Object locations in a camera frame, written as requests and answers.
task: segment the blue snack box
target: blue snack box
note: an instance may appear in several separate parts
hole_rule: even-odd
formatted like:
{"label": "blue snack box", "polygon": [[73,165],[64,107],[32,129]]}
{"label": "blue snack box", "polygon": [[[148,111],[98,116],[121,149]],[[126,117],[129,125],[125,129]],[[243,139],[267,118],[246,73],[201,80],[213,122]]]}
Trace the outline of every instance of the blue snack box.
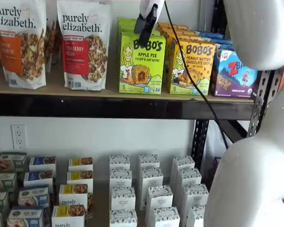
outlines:
{"label": "blue snack box", "polygon": [[215,96],[250,98],[257,70],[245,66],[231,49],[217,49],[214,56],[212,90]]}

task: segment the cartoon character illustration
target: cartoon character illustration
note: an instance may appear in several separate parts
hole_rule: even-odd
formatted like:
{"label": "cartoon character illustration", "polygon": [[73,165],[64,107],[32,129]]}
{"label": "cartoon character illustration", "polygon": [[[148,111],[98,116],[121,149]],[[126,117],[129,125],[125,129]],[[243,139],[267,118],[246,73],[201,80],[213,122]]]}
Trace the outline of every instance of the cartoon character illustration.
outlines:
{"label": "cartoon character illustration", "polygon": [[242,81],[244,81],[243,83],[244,87],[247,85],[247,82],[248,82],[248,74],[249,74],[249,70],[247,70],[246,73],[243,74]]}
{"label": "cartoon character illustration", "polygon": [[124,82],[133,84],[132,78],[133,68],[133,48],[127,43],[122,49],[121,65],[120,65],[120,78]]}
{"label": "cartoon character illustration", "polygon": [[174,60],[174,66],[172,71],[172,79],[178,78],[179,75],[184,73],[184,62],[182,60],[181,52],[180,50],[177,51],[175,60]]}

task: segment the food image on package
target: food image on package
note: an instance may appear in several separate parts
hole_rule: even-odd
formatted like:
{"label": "food image on package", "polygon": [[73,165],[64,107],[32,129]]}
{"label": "food image on package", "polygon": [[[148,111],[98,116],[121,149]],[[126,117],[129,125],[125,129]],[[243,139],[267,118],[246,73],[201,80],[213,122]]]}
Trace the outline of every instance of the food image on package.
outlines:
{"label": "food image on package", "polygon": [[46,85],[43,0],[0,0],[0,59],[11,87]]}
{"label": "food image on package", "polygon": [[100,2],[58,0],[63,35],[65,86],[74,90],[105,88],[111,7]]}

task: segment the metal shelving unit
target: metal shelving unit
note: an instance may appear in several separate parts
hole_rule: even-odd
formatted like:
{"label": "metal shelving unit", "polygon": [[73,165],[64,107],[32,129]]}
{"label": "metal shelving unit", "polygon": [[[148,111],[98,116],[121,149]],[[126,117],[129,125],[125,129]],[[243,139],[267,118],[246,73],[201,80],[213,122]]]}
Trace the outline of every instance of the metal shelving unit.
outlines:
{"label": "metal shelving unit", "polygon": [[[261,79],[269,78],[270,74],[273,75],[272,72],[263,72]],[[62,67],[54,66],[52,73],[46,76],[46,87],[26,90],[10,88],[0,71],[0,116],[196,120],[192,157],[200,168],[208,122],[213,120],[213,114],[203,99],[200,96],[170,95],[166,90],[160,96],[120,94],[118,77],[113,76],[114,73],[108,72],[103,91],[72,91],[64,87]],[[264,113],[262,106],[267,103],[270,87],[267,88],[261,93],[260,103],[251,99],[213,96],[208,96],[208,100],[221,120],[250,120],[255,111]]]}

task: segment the yellow bobo's box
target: yellow bobo's box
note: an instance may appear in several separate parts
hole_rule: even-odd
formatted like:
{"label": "yellow bobo's box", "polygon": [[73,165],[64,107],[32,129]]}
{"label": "yellow bobo's box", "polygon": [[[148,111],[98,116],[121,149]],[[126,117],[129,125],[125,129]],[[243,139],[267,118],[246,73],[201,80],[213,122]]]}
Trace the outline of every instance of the yellow bobo's box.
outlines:
{"label": "yellow bobo's box", "polygon": [[[190,76],[201,92],[208,95],[215,43],[180,40],[180,45]],[[169,59],[169,92],[171,94],[199,95],[184,68],[176,40],[172,41],[172,48],[174,52]]]}

